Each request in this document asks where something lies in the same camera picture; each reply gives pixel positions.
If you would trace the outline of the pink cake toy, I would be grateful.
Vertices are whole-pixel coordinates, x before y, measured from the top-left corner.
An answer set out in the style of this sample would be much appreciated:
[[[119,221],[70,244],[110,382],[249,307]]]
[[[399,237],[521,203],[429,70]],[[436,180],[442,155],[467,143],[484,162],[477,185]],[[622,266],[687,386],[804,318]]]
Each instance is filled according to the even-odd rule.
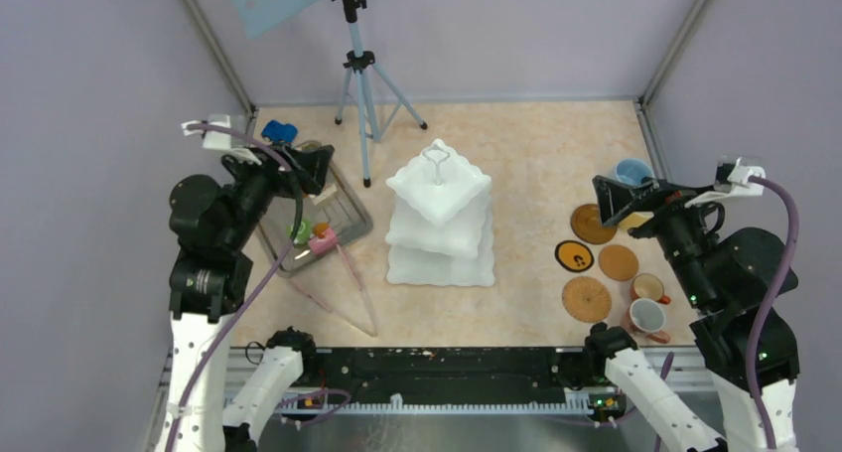
[[[325,230],[321,236],[314,235],[308,240],[310,251],[317,256],[334,250],[338,244],[338,237],[331,229]]]

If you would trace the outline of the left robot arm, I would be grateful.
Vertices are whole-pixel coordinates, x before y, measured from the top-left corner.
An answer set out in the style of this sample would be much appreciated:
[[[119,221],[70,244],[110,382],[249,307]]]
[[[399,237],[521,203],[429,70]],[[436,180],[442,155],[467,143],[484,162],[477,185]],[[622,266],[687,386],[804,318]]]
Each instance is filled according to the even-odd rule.
[[[317,376],[312,336],[288,328],[268,342],[234,401],[224,402],[228,333],[246,308],[253,266],[243,249],[277,198],[293,200],[294,222],[302,221],[304,199],[324,190],[335,153],[331,145],[272,149],[283,164],[265,154],[257,163],[226,155],[232,183],[197,174],[171,191],[169,228],[180,251],[169,278],[172,365],[158,451],[254,451],[283,393]]]

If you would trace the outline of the green swirl roll cake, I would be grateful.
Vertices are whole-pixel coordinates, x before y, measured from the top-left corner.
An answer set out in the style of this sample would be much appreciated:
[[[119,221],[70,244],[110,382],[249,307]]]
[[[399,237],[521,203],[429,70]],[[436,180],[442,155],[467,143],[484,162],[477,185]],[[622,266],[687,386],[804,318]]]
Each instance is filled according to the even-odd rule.
[[[287,234],[296,246],[305,245],[312,235],[312,223],[307,219],[301,219],[297,224],[290,223],[287,226]]]

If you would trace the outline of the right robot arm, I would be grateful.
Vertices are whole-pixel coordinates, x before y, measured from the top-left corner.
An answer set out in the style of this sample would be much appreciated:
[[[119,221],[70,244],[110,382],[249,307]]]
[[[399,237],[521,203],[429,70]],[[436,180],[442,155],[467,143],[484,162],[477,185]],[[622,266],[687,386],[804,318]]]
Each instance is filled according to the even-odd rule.
[[[756,168],[736,168],[710,186],[691,188],[651,179],[630,186],[593,179],[603,226],[636,212],[650,219],[631,231],[654,238],[699,318],[690,328],[717,390],[724,428],[701,420],[656,372],[631,334],[604,323],[584,342],[582,370],[595,384],[624,392],[670,451],[793,451],[792,407],[799,374],[797,340],[773,310],[798,284],[791,264],[799,235],[792,196]],[[786,208],[785,238],[744,227],[726,238],[707,228],[732,197],[774,191]]]

